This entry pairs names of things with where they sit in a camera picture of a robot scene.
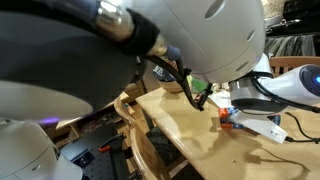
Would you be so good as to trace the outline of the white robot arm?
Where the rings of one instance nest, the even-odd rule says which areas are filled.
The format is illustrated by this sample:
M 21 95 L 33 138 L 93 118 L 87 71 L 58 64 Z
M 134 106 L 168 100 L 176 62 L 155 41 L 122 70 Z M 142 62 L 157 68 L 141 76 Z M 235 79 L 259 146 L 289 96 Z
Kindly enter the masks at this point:
M 0 0 L 0 180 L 82 180 L 42 124 L 98 112 L 147 62 L 227 84 L 237 121 L 282 142 L 268 116 L 316 111 L 319 69 L 274 77 L 265 37 L 261 0 Z

